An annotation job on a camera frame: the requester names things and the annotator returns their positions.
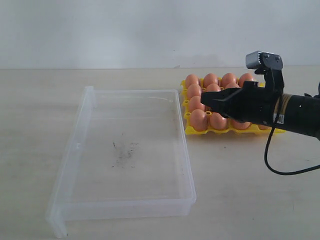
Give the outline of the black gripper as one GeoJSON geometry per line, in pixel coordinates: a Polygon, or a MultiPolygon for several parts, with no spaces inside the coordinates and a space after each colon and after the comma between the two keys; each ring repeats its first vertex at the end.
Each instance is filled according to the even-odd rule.
{"type": "Polygon", "coordinates": [[[224,118],[273,125],[284,103],[284,79],[281,70],[270,69],[263,75],[265,87],[255,81],[245,81],[241,88],[203,92],[200,102],[224,118]]]}

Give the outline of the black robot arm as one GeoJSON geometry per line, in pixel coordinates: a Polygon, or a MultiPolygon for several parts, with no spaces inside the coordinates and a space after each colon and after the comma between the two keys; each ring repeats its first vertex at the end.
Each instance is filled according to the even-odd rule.
{"type": "Polygon", "coordinates": [[[320,137],[319,98],[284,93],[281,70],[257,69],[255,74],[264,76],[264,87],[248,81],[241,88],[202,93],[201,103],[238,122],[320,137]]]}

